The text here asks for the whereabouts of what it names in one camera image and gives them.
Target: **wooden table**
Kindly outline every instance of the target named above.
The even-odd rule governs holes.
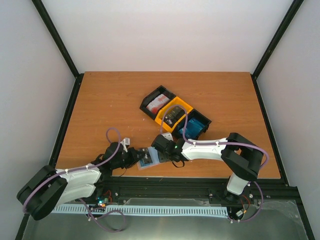
[[[280,178],[265,122],[249,72],[86,72],[64,138],[57,168],[83,166],[104,153],[106,130],[116,127],[131,146],[148,147],[160,126],[139,109],[143,98],[163,85],[212,120],[200,140],[236,132],[265,149],[270,161],[260,178]],[[115,133],[110,134],[116,141]],[[113,175],[121,175],[116,169]],[[137,165],[124,176],[227,178],[222,161],[197,159],[175,168],[170,162],[144,170]]]

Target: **white wall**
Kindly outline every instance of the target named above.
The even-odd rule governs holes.
[[[74,78],[31,0],[0,7],[0,239],[14,239],[21,187],[49,162]]]
[[[304,1],[258,78],[284,168],[320,239],[320,1]]]
[[[43,3],[80,72],[253,72],[292,0]]]

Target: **purple cable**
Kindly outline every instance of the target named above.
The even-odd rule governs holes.
[[[185,132],[187,129],[187,123],[188,123],[188,112],[185,109],[185,107],[180,104],[172,105],[164,112],[163,117],[162,117],[162,121],[161,121],[161,126],[160,126],[160,134],[163,133],[163,124],[164,124],[164,120],[165,120],[165,116],[167,115],[167,112],[174,107],[180,107],[182,110],[184,110],[185,121],[184,121],[184,126],[182,129],[182,137],[186,143],[193,145],[194,143],[192,141],[189,141],[185,136]],[[217,144],[214,142],[210,142],[210,143],[197,143],[196,142],[195,145],[198,145],[198,146],[217,146]],[[247,148],[259,150],[260,152],[262,152],[265,155],[265,161],[260,166],[260,169],[262,169],[269,162],[269,154],[264,149],[262,149],[261,147],[258,147],[256,145],[251,145],[251,144],[241,143],[241,142],[219,142],[219,145],[235,145],[235,146],[242,146],[242,147],[247,147]]]
[[[259,206],[259,209],[256,211],[256,213],[255,213],[254,215],[252,215],[251,217],[249,217],[249,218],[247,218],[247,219],[245,219],[245,220],[240,220],[239,223],[245,223],[245,222],[251,221],[251,220],[254,219],[254,218],[260,213],[260,211],[262,210],[262,206],[263,206],[263,204],[264,204],[264,195],[263,195],[262,190],[261,190],[260,186],[258,185],[258,183],[255,182],[255,181],[254,181],[253,183],[256,185],[256,187],[258,188],[258,190],[259,190],[259,192],[260,192],[260,195],[261,195],[261,204],[260,204],[260,206]]]
[[[161,126],[160,126],[160,134],[163,133],[163,124],[164,124],[164,120],[165,120],[165,116],[167,115],[167,112],[170,109],[174,108],[174,107],[180,107],[182,110],[184,110],[185,121],[184,121],[184,126],[183,126],[183,129],[182,129],[182,137],[183,137],[183,140],[186,143],[193,145],[194,143],[192,141],[189,141],[185,136],[185,132],[186,132],[186,129],[187,129],[187,123],[188,123],[188,112],[185,109],[185,107],[180,105],[180,104],[172,105],[164,112],[163,117],[162,117],[162,121],[161,121]],[[265,161],[260,166],[260,169],[262,169],[269,162],[269,154],[264,149],[262,149],[261,147],[258,147],[258,146],[255,146],[255,145],[251,145],[251,144],[247,144],[247,143],[241,143],[241,142],[219,142],[218,144],[219,145],[242,146],[242,147],[247,147],[247,148],[252,148],[252,149],[259,150],[260,152],[262,152],[265,155]],[[217,144],[214,143],[214,142],[211,142],[211,143],[197,143],[196,142],[195,145],[198,145],[198,146],[217,146]],[[249,217],[246,220],[241,221],[243,223],[248,222],[248,221],[252,220],[253,218],[255,218],[258,215],[258,213],[261,211],[262,206],[264,204],[264,196],[263,196],[263,193],[262,193],[262,190],[261,190],[260,186],[255,181],[253,183],[257,186],[257,188],[259,189],[259,192],[261,194],[261,205],[260,205],[259,209],[257,210],[257,212],[253,216]]]
[[[97,221],[97,219],[94,217],[94,215],[92,214],[91,210],[89,209],[89,207],[87,206],[87,204],[85,203],[85,201],[83,201],[81,198],[79,198],[79,200],[80,200],[80,202],[85,206],[85,208],[86,208],[89,216],[91,217],[91,219],[92,219],[100,228],[102,228],[103,230],[105,230],[105,231],[107,231],[107,232],[109,232],[109,233],[118,233],[118,232],[122,231],[122,230],[125,228],[125,226],[126,226],[126,224],[127,224],[126,216],[125,216],[121,211],[119,211],[119,210],[112,210],[112,211],[109,211],[109,212],[107,212],[106,214],[103,214],[102,216],[100,216],[100,217],[97,218],[97,219],[102,219],[102,218],[105,218],[105,217],[107,217],[108,215],[110,215],[110,214],[112,214],[112,213],[119,213],[119,214],[122,216],[122,218],[123,218],[123,224],[122,224],[122,226],[121,226],[119,229],[117,229],[117,230],[110,230],[110,229],[102,226],[102,225]]]
[[[106,160],[104,160],[103,162],[97,164],[97,165],[91,165],[89,166],[88,168],[86,166],[80,166],[80,167],[75,167],[75,168],[71,168],[69,169],[68,171],[62,171],[62,172],[59,172],[59,173],[56,173],[55,175],[52,175],[51,177],[49,177],[48,179],[46,179],[45,181],[43,181],[41,184],[39,184],[39,186],[37,186],[31,193],[30,195],[26,198],[26,200],[24,201],[23,203],[23,206],[22,206],[22,211],[26,214],[28,213],[27,212],[27,205],[30,201],[30,199],[43,187],[45,186],[47,183],[49,183],[51,180],[55,179],[56,177],[60,176],[60,175],[63,175],[63,174],[66,174],[67,172],[68,173],[73,173],[73,172],[76,172],[76,171],[80,171],[80,170],[86,170],[86,169],[93,169],[93,168],[97,168],[97,167],[100,167],[101,165],[105,164],[106,162],[108,162],[110,159],[112,159],[119,147],[120,147],[120,144],[121,144],[121,136],[120,136],[120,132],[118,131],[118,129],[116,129],[115,127],[110,127],[107,131],[106,131],[106,137],[108,139],[108,141],[110,142],[110,139],[108,137],[108,133],[110,130],[115,130],[117,135],[118,135],[118,145],[114,151],[114,153]]]

